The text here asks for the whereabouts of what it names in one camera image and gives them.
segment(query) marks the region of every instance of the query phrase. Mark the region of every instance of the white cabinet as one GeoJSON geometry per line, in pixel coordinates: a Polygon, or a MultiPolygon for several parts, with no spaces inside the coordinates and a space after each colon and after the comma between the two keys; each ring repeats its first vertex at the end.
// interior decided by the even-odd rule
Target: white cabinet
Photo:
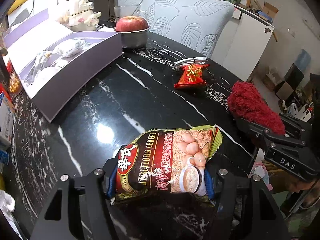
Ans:
{"type": "Polygon", "coordinates": [[[242,13],[224,27],[211,59],[246,81],[266,48],[274,27],[242,13]]]}

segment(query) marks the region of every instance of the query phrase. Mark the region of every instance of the leaf-patterned fabric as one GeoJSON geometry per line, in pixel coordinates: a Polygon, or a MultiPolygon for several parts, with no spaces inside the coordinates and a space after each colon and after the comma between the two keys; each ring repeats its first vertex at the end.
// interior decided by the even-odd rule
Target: leaf-patterned fabric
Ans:
{"type": "Polygon", "coordinates": [[[144,0],[140,10],[146,12],[150,31],[210,58],[234,6],[220,0],[144,0]]]}

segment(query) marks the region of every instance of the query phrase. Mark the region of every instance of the red oval logo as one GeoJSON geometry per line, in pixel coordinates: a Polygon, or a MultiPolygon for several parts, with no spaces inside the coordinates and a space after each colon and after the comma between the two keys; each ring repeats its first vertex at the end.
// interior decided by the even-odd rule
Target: red oval logo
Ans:
{"type": "Polygon", "coordinates": [[[129,144],[119,152],[118,173],[126,175],[134,163],[138,155],[138,145],[136,143],[129,144]]]}

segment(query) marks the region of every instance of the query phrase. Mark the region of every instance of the red fuzzy cloth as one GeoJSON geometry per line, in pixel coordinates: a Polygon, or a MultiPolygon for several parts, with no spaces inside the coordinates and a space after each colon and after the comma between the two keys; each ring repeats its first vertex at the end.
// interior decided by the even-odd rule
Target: red fuzzy cloth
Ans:
{"type": "Polygon", "coordinates": [[[228,97],[228,106],[235,116],[270,128],[274,133],[285,134],[280,116],[267,106],[251,83],[239,81],[235,83],[228,97]]]}

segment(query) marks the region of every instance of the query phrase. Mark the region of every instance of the blue can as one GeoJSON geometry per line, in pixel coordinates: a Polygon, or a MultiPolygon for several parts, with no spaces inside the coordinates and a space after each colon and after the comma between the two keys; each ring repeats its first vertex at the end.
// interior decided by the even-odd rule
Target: blue can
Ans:
{"type": "Polygon", "coordinates": [[[9,154],[6,151],[0,150],[0,163],[9,164],[9,154]]]}

